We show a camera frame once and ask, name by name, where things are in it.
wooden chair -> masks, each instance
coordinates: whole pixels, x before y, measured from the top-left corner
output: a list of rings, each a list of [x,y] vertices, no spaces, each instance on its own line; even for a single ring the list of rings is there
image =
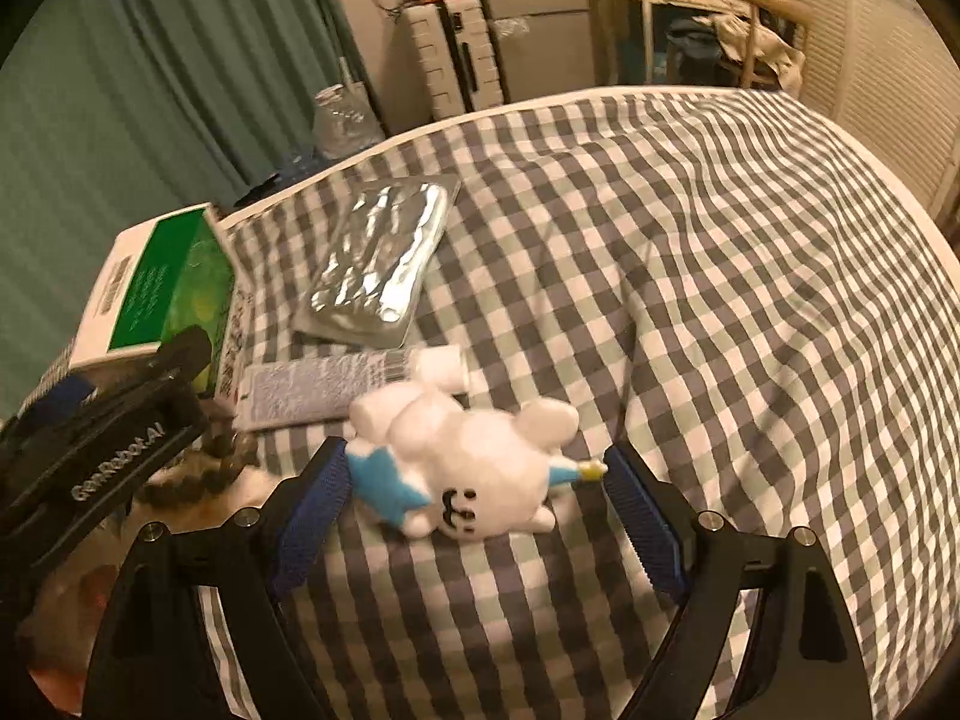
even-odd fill
[[[786,19],[789,22],[803,28],[803,40],[800,42],[800,50],[804,56],[806,47],[810,39],[810,29],[813,28],[813,8],[803,2],[796,0],[740,0],[750,5],[750,32],[747,34],[747,47],[744,52],[743,63],[741,67],[733,66],[730,63],[722,63],[728,69],[740,74],[740,88],[750,89],[755,83],[761,85],[773,84],[776,82],[776,76],[769,74],[757,74],[757,57],[755,49],[757,48],[757,30],[760,27],[760,10],[767,10],[775,16]]]

white cap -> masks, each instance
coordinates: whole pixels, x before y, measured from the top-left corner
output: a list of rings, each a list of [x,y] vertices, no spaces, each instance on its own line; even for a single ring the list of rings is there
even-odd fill
[[[469,389],[467,356],[456,344],[412,349],[410,362],[411,378],[416,382],[431,384],[449,395],[459,395]]]

silver blister pack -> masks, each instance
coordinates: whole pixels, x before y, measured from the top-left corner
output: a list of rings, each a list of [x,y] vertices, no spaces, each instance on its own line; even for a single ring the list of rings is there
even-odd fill
[[[359,186],[320,258],[294,329],[340,343],[399,346],[459,189],[455,175]]]

tube of cream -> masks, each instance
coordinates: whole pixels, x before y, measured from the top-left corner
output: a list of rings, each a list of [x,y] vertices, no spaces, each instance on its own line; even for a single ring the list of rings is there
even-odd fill
[[[354,398],[402,381],[462,394],[469,387],[464,351],[426,346],[250,365],[240,383],[234,425],[251,431],[346,418]]]

white plush toy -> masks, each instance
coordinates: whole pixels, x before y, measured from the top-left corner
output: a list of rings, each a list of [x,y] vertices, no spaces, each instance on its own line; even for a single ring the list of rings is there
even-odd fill
[[[464,541],[549,531],[556,521],[544,506],[547,490],[607,470],[560,455],[580,417],[552,398],[511,415],[464,410],[432,386],[397,382],[357,398],[349,415],[353,493],[408,538],[435,528]]]

